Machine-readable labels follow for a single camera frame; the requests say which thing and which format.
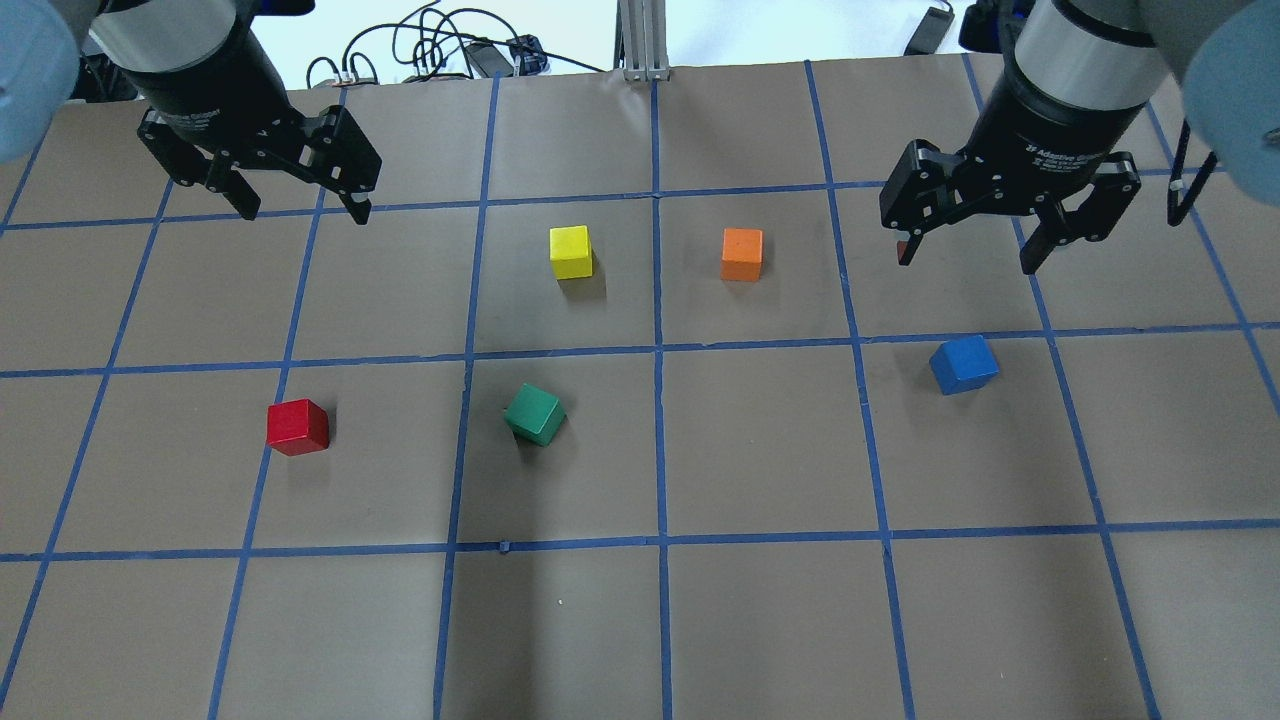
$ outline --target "small red object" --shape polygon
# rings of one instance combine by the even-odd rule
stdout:
[[[284,455],[329,447],[329,415],[310,400],[292,400],[266,409],[266,445]]]

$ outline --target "white wall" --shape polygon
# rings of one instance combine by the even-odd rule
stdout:
[[[956,20],[940,53],[959,53],[956,35],[964,8],[952,0]],[[376,23],[397,22],[420,0],[319,0],[310,15],[259,18],[253,29],[288,88],[305,87],[307,63],[317,55],[340,61],[347,41]],[[901,55],[911,32],[936,0],[668,0],[667,37],[672,65],[727,65]],[[611,0],[444,0],[449,12],[477,6],[497,13],[521,33],[536,35],[550,53],[608,68],[613,59],[616,4]],[[503,40],[506,31],[483,15],[460,15],[458,29]],[[401,33],[401,55],[413,40]],[[392,31],[376,31],[356,45],[378,67],[383,82],[398,82],[410,68],[390,56]],[[461,53],[452,68],[462,69]],[[553,73],[581,72],[552,61]],[[316,70],[312,79],[326,76]]]

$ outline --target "orange cube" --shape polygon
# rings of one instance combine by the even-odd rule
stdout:
[[[764,268],[764,231],[724,228],[721,279],[755,282]]]

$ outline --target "black cable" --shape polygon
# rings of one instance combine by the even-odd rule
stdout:
[[[442,32],[442,28],[444,27],[444,23],[449,23],[449,28],[453,29],[453,32],[456,33],[457,40],[458,40],[458,50],[466,51],[466,46],[462,44],[462,36],[457,35],[458,33],[458,26],[453,22],[453,18],[449,17],[449,15],[452,15],[452,13],[445,14],[445,13],[442,13],[439,10],[433,10],[433,12],[436,15],[440,15],[440,22],[436,23],[435,29],[431,32],[431,47],[435,47],[435,49],[440,47],[440,32]],[[424,20],[426,19],[425,14],[422,15],[422,19]],[[422,28],[422,31],[424,31],[424,36],[425,36],[426,28]],[[444,51],[440,50],[440,59],[439,59],[439,61],[435,63],[435,70],[439,70],[444,65],[444,63],[447,61],[447,58],[448,58],[448,55],[445,55]],[[475,79],[475,77],[476,77],[475,70],[471,69],[471,63],[467,63],[467,77],[472,78],[472,79]]]
[[[462,77],[470,77],[470,78],[474,79],[475,76],[470,74],[470,73],[444,73],[444,72],[440,72],[440,70],[444,69],[444,65],[449,61],[449,58],[457,55],[460,50],[462,50],[462,47],[454,47],[453,50],[449,50],[439,60],[431,63],[430,69],[428,69],[424,65],[422,74],[419,76],[419,77],[421,79],[431,79],[433,77],[448,77],[448,76],[453,76],[453,74],[460,74]]]
[[[356,58],[364,58],[365,59],[365,64],[369,65],[369,72],[371,72],[374,74],[374,83],[376,85],[378,83],[378,68],[374,67],[374,61],[370,60],[369,55],[365,55],[364,53],[352,53],[351,54],[351,59],[355,60]],[[360,79],[360,72],[356,70],[356,63],[351,64],[351,72],[356,74],[356,79]]]
[[[512,40],[516,40],[517,37],[520,37],[520,33],[516,32],[516,28],[511,27],[511,23],[508,23],[507,20],[504,20],[499,15],[495,15],[494,13],[490,13],[489,10],[481,10],[480,8],[458,8],[457,10],[451,10],[444,17],[452,19],[453,15],[461,15],[463,13],[472,13],[472,14],[485,15],[485,17],[493,18],[493,19],[498,20],[499,23],[502,23],[503,27],[507,28],[507,32],[511,33],[511,38]]]
[[[340,74],[338,72],[338,63],[334,63],[332,59],[325,58],[324,55],[321,55],[321,56],[316,58],[315,60],[311,60],[311,64],[307,65],[307,90],[311,90],[311,87],[314,87],[311,85],[311,72],[315,70],[316,65],[319,65],[320,63],[329,63],[329,67],[333,68],[333,77],[338,77]]]
[[[417,19],[419,28],[417,29],[419,29],[419,41],[420,42],[422,41],[422,38],[426,37],[426,28],[421,27],[426,22],[426,12],[429,9],[431,9],[433,5],[439,5],[439,3],[440,3],[440,0],[431,0],[426,5],[422,5],[422,6],[417,8],[416,10],[413,10],[412,13],[404,15],[401,19],[402,23],[407,23],[411,19],[413,19],[413,15],[419,15],[419,19]],[[410,64],[412,64],[412,60],[407,60],[407,61],[406,60],[401,60],[399,55],[396,54],[396,47],[399,46],[398,41],[399,41],[399,31],[402,28],[396,28],[396,31],[392,32],[392,58],[397,63],[399,63],[402,65],[410,65]]]
[[[351,65],[351,61],[349,61],[349,59],[351,59],[351,49],[355,47],[356,42],[358,42],[360,38],[362,38],[366,35],[369,35],[370,32],[374,32],[374,31],[378,31],[378,29],[388,29],[388,28],[396,28],[396,27],[406,27],[406,28],[413,29],[413,28],[417,28],[419,26],[411,26],[411,24],[406,24],[406,23],[379,23],[379,24],[375,24],[375,26],[371,26],[371,27],[366,27],[365,29],[362,29],[358,33],[356,33],[356,36],[351,38],[351,42],[347,44],[346,50],[342,51],[342,67],[344,69],[349,68],[349,65]],[[492,42],[494,45],[502,45],[504,47],[527,49],[527,47],[525,47],[525,45],[518,44],[518,42],[503,42],[500,40],[489,40],[486,37],[480,37],[480,36],[476,36],[476,35],[466,33],[466,32],[445,32],[445,31],[440,31],[440,35],[444,35],[447,37],[457,37],[460,41],[461,40],[480,40],[480,41],[484,41],[484,42]],[[596,72],[596,73],[605,72],[605,70],[603,70],[600,68],[596,68],[595,65],[589,65],[586,63],[582,63],[581,60],[575,60],[572,58],[566,58],[564,55],[557,55],[554,53],[547,53],[547,51],[543,51],[543,55],[547,55],[548,58],[554,58],[557,60],[562,60],[564,63],[570,63],[571,65],[577,65],[580,68],[585,68],[588,70],[593,70],[593,72]]]
[[[1187,163],[1187,146],[1190,143],[1190,140],[1192,127],[1187,124],[1187,120],[1183,120],[1183,132],[1178,136],[1178,152],[1174,155],[1174,168],[1169,174],[1169,227],[1174,228],[1183,224],[1183,220],[1187,219],[1187,214],[1196,205],[1196,199],[1204,190],[1204,183],[1208,182],[1210,176],[1217,168],[1217,154],[1210,152],[1208,158],[1204,159],[1204,164],[1197,170],[1192,186],[1187,190],[1187,196],[1183,197],[1181,202],[1178,201],[1178,191],[1183,184],[1183,165]]]

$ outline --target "yellow cube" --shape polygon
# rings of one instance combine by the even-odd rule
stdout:
[[[552,272],[558,281],[591,277],[591,238],[586,225],[552,228]]]

